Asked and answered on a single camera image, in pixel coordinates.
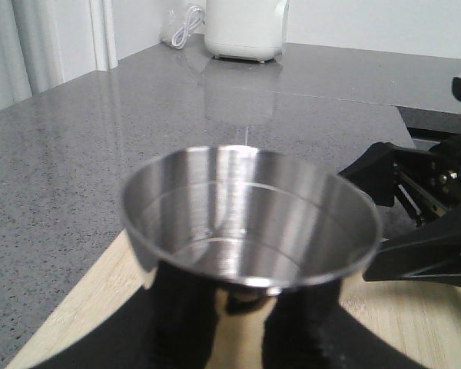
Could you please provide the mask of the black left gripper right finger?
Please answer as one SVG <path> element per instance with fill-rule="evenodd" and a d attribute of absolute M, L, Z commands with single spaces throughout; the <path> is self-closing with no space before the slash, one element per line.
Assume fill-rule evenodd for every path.
<path fill-rule="evenodd" d="M 422 368 L 339 304 L 340 282 L 280 294 L 264 325 L 264 368 Z"/>

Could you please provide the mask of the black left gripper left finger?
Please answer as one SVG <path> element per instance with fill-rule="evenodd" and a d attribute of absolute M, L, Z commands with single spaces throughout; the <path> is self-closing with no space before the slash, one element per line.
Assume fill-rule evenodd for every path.
<path fill-rule="evenodd" d="M 216 283 L 161 263 L 106 321 L 40 368 L 203 368 L 217 324 Z"/>

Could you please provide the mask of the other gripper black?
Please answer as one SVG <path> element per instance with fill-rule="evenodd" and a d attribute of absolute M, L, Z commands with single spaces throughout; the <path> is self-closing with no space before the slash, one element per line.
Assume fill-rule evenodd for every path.
<path fill-rule="evenodd" d="M 365 281 L 461 288 L 461 135 L 428 150 L 377 142 L 338 175 L 378 206 L 393 207 L 395 196 L 421 227 L 384 241 L 363 273 Z"/>

